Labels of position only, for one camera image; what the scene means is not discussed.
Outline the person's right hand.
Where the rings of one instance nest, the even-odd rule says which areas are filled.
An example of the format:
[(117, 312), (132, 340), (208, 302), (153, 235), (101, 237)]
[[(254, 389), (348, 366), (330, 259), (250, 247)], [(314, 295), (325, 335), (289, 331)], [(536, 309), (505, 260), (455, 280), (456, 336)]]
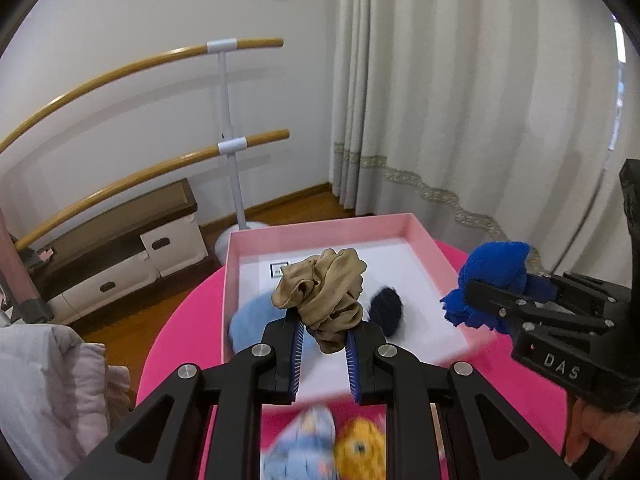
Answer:
[(611, 478), (639, 435), (639, 414), (634, 412), (607, 413), (576, 396), (567, 396), (567, 426), (564, 460), (573, 465), (579, 460), (590, 441), (596, 441), (613, 453), (604, 478)]

